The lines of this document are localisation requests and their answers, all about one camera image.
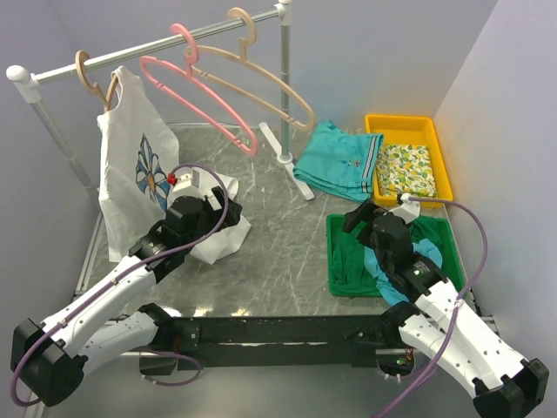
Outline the light blue t shirt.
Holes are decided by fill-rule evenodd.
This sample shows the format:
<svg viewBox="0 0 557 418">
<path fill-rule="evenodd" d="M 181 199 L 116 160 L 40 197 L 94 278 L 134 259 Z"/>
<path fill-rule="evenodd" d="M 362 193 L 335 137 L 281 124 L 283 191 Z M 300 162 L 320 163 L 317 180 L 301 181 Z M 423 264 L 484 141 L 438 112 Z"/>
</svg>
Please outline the light blue t shirt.
<svg viewBox="0 0 557 418">
<path fill-rule="evenodd" d="M 442 267 L 442 254 L 439 248 L 429 239 L 422 239 L 418 242 L 414 242 L 413 250 L 432 260 L 437 267 Z M 364 248 L 364 266 L 367 272 L 376 279 L 376 287 L 379 293 L 391 307 L 402 301 L 409 301 L 403 293 L 395 289 L 387 278 L 387 275 L 381 270 L 375 252 L 368 247 Z"/>
</svg>

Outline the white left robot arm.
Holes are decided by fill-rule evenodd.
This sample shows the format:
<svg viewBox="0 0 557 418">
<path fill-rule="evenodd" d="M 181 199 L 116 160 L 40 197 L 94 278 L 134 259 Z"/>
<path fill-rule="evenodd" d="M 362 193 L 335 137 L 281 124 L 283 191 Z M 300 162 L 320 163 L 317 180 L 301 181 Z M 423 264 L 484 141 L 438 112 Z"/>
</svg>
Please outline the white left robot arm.
<svg viewBox="0 0 557 418">
<path fill-rule="evenodd" d="M 131 247 L 128 255 L 82 297 L 39 323 L 23 320 L 12 337 L 12 400 L 23 382 L 48 407 L 66 400 L 98 366 L 136 347 L 161 350 L 174 338 L 171 316 L 149 304 L 116 325 L 106 321 L 136 295 L 181 266 L 194 246 L 236 226 L 243 207 L 215 186 L 200 198 L 180 196 L 163 219 Z"/>
</svg>

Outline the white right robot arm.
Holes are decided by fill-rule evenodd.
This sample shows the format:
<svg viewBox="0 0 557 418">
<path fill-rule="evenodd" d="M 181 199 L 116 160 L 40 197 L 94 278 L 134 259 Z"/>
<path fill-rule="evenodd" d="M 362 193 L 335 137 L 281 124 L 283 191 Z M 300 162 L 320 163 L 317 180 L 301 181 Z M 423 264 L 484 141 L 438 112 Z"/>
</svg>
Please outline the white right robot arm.
<svg viewBox="0 0 557 418">
<path fill-rule="evenodd" d="M 426 199 L 404 193 L 397 201 L 391 210 L 366 201 L 345 214 L 343 225 L 345 233 L 364 225 L 359 243 L 373 250 L 393 288 L 406 296 L 386 311 L 382 340 L 391 347 L 405 343 L 429 359 L 415 380 L 376 415 L 389 415 L 442 368 L 471 396 L 479 416 L 528 416 L 543 402 L 547 367 L 511 348 L 465 302 L 480 269 L 457 290 L 431 259 L 413 249 L 409 226 Z"/>
</svg>

